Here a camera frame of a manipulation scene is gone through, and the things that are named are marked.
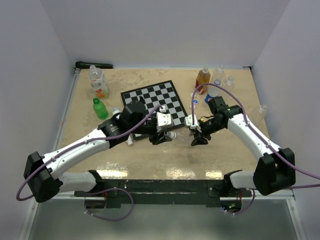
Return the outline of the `green plastic bottle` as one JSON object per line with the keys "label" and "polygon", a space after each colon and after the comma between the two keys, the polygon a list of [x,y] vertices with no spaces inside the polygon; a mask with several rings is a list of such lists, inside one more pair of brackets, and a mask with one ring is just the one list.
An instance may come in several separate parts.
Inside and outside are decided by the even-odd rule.
{"label": "green plastic bottle", "polygon": [[100,99],[97,97],[93,99],[93,110],[97,117],[101,120],[106,120],[109,116],[105,104],[102,101],[100,101]]}

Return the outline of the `orange label tea bottle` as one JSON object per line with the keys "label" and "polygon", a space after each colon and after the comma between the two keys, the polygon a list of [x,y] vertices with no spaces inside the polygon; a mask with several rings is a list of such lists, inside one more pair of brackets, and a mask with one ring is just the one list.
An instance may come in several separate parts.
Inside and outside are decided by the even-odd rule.
{"label": "orange label tea bottle", "polygon": [[88,80],[98,98],[109,97],[109,87],[103,70],[95,65],[89,67]]}

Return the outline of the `clear crushed plastic bottle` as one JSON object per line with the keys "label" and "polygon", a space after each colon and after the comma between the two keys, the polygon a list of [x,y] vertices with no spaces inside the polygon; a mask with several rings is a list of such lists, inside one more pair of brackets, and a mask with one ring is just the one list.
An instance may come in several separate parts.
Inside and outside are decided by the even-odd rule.
{"label": "clear crushed plastic bottle", "polygon": [[268,106],[266,104],[259,105],[252,110],[251,121],[254,125],[258,125],[266,116]]}

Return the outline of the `white QR code cap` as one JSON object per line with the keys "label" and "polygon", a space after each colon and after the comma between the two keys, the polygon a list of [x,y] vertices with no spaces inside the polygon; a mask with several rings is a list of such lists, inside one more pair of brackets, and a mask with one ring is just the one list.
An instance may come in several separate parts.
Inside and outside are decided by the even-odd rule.
{"label": "white QR code cap", "polygon": [[169,131],[167,133],[167,135],[173,140],[176,139],[176,137],[177,137],[177,134],[175,132],[173,132],[173,131]]}

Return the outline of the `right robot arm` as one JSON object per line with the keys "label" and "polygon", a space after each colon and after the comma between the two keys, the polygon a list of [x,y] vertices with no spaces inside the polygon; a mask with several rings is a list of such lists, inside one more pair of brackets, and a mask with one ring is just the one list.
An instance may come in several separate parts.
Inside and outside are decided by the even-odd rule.
{"label": "right robot arm", "polygon": [[206,145],[213,133],[228,129],[257,161],[253,172],[236,170],[224,175],[221,190],[227,196],[233,197],[241,189],[257,190],[267,196],[296,183],[295,155],[290,148],[281,148],[270,141],[251,124],[240,106],[228,106],[221,96],[210,100],[208,106],[213,114],[208,120],[198,120],[195,115],[184,119],[185,126],[194,137],[191,145]]}

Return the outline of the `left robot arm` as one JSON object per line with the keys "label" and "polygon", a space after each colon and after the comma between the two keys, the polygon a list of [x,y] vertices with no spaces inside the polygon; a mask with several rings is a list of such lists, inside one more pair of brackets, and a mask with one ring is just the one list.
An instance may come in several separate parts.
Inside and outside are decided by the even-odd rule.
{"label": "left robot arm", "polygon": [[31,153],[26,160],[23,186],[28,186],[32,198],[43,203],[58,193],[81,191],[99,196],[104,184],[95,171],[68,173],[87,158],[109,150],[128,140],[131,134],[147,135],[153,145],[170,142],[173,117],[164,105],[147,110],[140,101],[133,101],[123,110],[114,110],[112,117],[83,138],[55,151],[40,155]]}

